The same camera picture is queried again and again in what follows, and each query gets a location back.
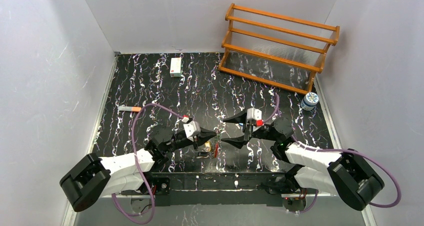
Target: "blue and white container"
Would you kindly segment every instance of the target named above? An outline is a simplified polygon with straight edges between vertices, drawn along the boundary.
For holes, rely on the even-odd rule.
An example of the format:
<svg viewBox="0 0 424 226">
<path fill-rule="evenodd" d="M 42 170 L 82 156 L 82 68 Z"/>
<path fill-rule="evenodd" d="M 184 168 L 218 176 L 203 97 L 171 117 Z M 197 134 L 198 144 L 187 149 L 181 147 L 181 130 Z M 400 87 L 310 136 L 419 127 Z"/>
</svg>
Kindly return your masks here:
<svg viewBox="0 0 424 226">
<path fill-rule="evenodd" d="M 300 107 L 304 110 L 311 111 L 318 104 L 318 95 L 314 92 L 308 92 L 300 102 Z"/>
</svg>

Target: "white trim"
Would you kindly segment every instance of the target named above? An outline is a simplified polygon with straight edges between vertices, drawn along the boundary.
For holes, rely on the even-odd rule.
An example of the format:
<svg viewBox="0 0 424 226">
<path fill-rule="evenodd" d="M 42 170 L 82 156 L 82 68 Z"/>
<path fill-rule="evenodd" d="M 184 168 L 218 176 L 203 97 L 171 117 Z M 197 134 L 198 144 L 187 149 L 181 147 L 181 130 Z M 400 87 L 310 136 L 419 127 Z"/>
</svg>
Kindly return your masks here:
<svg viewBox="0 0 424 226">
<path fill-rule="evenodd" d="M 112 79 L 114 78 L 117 63 L 118 63 L 118 56 L 115 56 L 115 60 L 113 61 L 113 65 L 112 65 L 112 70 L 110 71 L 109 80 L 107 82 L 106 89 L 103 93 L 103 99 L 101 100 L 97 119 L 96 119 L 95 124 L 94 124 L 94 129 L 93 129 L 93 133 L 91 135 L 91 140 L 89 141 L 90 143 L 88 145 L 87 154 L 90 154 L 93 151 L 94 140 L 96 138 L 97 131 L 99 129 L 99 125 L 100 125 L 100 121 L 102 119 L 103 111 L 105 110 L 106 101 L 107 101 L 108 95 L 109 95 L 109 89 L 111 88 Z M 74 226 L 76 218 L 77 218 L 77 213 L 74 211 L 74 209 L 72 208 L 69 201 L 66 201 L 66 209 L 65 209 L 65 215 L 64 215 L 63 221 L 62 221 L 62 226 Z"/>
<path fill-rule="evenodd" d="M 327 128 L 331 137 L 332 145 L 335 149 L 341 149 L 342 145 L 340 143 L 339 136 L 337 135 L 336 128 L 334 126 L 333 119 L 331 117 L 329 107 L 327 105 L 326 97 L 324 96 L 324 93 L 321 90 L 320 80 L 318 79 L 318 76 L 315 77 L 313 84 L 315 85 L 315 89 L 319 97 L 322 113 L 324 114 L 325 122 L 327 123 Z M 366 208 L 361 212 L 363 221 L 365 222 L 365 226 L 377 226 L 370 205 L 367 205 Z"/>
</svg>

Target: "gray floor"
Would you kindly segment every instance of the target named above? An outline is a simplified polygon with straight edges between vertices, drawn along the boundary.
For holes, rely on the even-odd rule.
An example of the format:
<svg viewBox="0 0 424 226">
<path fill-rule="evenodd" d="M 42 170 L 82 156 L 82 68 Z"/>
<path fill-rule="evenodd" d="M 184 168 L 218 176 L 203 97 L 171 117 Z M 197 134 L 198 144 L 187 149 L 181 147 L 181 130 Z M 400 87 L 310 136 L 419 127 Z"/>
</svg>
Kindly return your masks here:
<svg viewBox="0 0 424 226">
<path fill-rule="evenodd" d="M 308 197 L 308 204 L 313 197 Z M 130 199 L 120 198 L 131 212 Z M 296 216 L 265 205 L 178 205 L 157 207 L 152 226 L 364 226 L 360 211 L 344 204 L 338 197 L 319 196 L 315 206 Z M 111 198 L 101 198 L 89 209 L 78 213 L 76 226 L 132 226 L 114 206 Z"/>
</svg>

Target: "robotic arm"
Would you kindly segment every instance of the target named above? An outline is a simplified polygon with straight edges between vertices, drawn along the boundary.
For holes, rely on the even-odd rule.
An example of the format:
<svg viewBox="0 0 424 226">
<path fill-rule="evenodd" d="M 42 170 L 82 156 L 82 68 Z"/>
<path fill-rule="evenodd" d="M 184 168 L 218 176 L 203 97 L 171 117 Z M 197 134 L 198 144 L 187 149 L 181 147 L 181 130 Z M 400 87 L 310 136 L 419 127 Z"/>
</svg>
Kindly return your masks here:
<svg viewBox="0 0 424 226">
<path fill-rule="evenodd" d="M 138 150 L 138 164 L 143 172 L 163 166 L 167 152 L 193 145 L 197 150 L 217 134 L 196 121 L 187 120 L 184 130 L 173 133 L 166 127 L 153 132 L 145 148 Z M 61 180 L 60 186 L 75 212 L 91 207 L 98 198 L 125 190 L 139 190 L 144 181 L 134 164 L 134 155 L 97 157 L 87 154 Z"/>
<path fill-rule="evenodd" d="M 295 166 L 285 176 L 263 183 L 268 192 L 317 189 L 338 195 L 348 206 L 361 211 L 384 188 L 383 180 L 362 157 L 303 145 L 291 137 L 294 131 L 288 119 L 278 117 L 271 124 L 263 124 L 261 114 L 259 109 L 249 108 L 224 119 L 226 123 L 242 124 L 244 135 L 221 140 L 238 149 L 251 138 L 275 141 L 270 148 L 275 157 Z"/>
</svg>

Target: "white box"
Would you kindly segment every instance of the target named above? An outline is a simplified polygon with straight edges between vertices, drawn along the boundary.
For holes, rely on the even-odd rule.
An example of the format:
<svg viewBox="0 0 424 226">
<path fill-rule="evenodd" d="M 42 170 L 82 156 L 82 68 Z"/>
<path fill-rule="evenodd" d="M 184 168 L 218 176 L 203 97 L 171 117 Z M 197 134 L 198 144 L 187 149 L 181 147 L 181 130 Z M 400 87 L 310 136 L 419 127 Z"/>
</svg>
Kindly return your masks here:
<svg viewBox="0 0 424 226">
<path fill-rule="evenodd" d="M 182 67 L 180 57 L 171 58 L 171 67 L 169 73 L 171 74 L 171 77 L 181 77 Z"/>
</svg>

